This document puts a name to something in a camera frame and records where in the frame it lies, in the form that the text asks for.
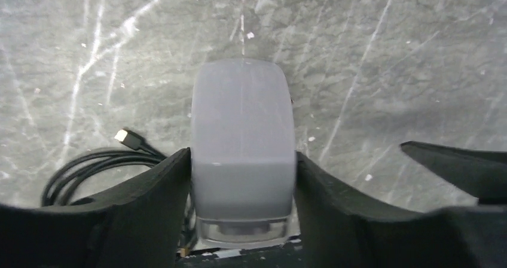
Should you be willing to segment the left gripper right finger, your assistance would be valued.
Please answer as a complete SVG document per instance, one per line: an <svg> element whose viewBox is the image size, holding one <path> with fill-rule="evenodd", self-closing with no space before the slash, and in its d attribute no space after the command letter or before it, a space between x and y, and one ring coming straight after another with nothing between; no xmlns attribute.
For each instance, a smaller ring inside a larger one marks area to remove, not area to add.
<svg viewBox="0 0 507 268"><path fill-rule="evenodd" d="M414 212L374 199L297 154L307 267L505 267L506 208Z"/></svg>

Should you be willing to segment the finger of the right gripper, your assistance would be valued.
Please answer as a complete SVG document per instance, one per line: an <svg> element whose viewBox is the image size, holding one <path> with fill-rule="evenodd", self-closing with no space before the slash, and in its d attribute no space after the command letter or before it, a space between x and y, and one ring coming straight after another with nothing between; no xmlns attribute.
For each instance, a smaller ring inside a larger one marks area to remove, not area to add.
<svg viewBox="0 0 507 268"><path fill-rule="evenodd" d="M506 203L506 152L477 151L408 141L401 151L426 169L478 199Z"/></svg>

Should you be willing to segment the white metronome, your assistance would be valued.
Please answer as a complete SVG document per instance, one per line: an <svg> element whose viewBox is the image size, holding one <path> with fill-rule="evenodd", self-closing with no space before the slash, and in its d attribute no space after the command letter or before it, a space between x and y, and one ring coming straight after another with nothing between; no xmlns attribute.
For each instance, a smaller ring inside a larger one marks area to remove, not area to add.
<svg viewBox="0 0 507 268"><path fill-rule="evenodd" d="M297 154L282 69L255 59L205 63L193 89L190 148L201 241L220 248L284 243Z"/></svg>

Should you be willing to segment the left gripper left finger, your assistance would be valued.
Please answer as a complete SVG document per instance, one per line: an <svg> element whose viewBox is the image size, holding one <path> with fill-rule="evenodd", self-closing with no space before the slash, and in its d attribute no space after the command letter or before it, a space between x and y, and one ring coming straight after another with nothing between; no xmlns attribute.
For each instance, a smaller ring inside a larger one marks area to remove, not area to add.
<svg viewBox="0 0 507 268"><path fill-rule="evenodd" d="M191 152L69 206L1 206L2 267L174 267Z"/></svg>

